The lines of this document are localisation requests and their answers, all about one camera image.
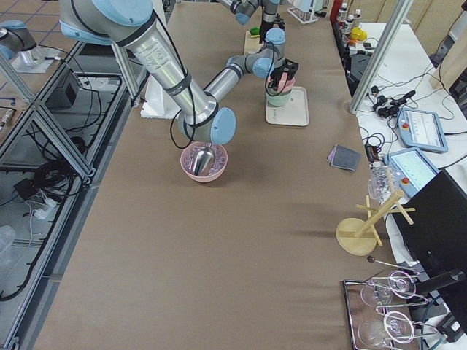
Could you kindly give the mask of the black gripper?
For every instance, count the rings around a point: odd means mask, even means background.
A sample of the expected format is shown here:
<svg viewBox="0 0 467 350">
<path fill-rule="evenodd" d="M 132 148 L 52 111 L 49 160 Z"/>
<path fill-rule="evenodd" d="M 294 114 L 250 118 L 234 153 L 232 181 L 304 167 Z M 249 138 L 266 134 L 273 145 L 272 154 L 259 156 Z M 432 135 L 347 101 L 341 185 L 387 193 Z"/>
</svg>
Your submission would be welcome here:
<svg viewBox="0 0 467 350">
<path fill-rule="evenodd" d="M 261 25 L 260 25 L 260 33 L 259 33 L 260 44 L 264 43 L 267 31 L 272 29 L 274 26 L 277 26 L 278 28 L 284 30 L 285 22 L 284 20 L 274 20 L 273 22 L 266 22 L 265 20 L 262 20 Z"/>
<path fill-rule="evenodd" d="M 276 92 L 283 92 L 285 90 L 285 86 L 287 84 L 286 81 L 280 81 L 282 79 L 282 75 L 287 71 L 286 66 L 281 66 L 275 68 L 271 75 L 268 78 L 267 88 L 270 90 L 275 90 Z"/>
</svg>

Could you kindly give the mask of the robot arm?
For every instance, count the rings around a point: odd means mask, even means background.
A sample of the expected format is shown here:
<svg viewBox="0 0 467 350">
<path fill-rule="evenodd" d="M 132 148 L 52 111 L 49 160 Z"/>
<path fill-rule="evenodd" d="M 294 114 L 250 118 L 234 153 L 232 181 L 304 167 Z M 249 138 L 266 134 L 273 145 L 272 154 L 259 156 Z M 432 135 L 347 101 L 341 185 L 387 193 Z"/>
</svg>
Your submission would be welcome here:
<svg viewBox="0 0 467 350">
<path fill-rule="evenodd" d="M 218 3 L 228 8 L 235 16 L 236 21 L 245 25 L 255 14 L 258 8 L 262 10 L 259 39 L 260 43 L 265 42 L 266 33 L 277 25 L 282 30 L 285 29 L 285 22 L 278 13 L 280 1 L 274 0 L 219 0 Z"/>
<path fill-rule="evenodd" d="M 232 57 L 202 89 L 185 68 L 161 17 L 151 1 L 60 1 L 62 33 L 77 41 L 111 45 L 131 51 L 180 108 L 180 132 L 191 141 L 227 144 L 236 130 L 234 112 L 219 102 L 245 75 L 264 79 L 267 91 L 287 92 L 283 77 L 292 79 L 297 65 L 285 58 L 285 32 L 274 27 L 278 1 L 224 1 L 245 24 L 262 9 L 256 53 Z"/>
</svg>

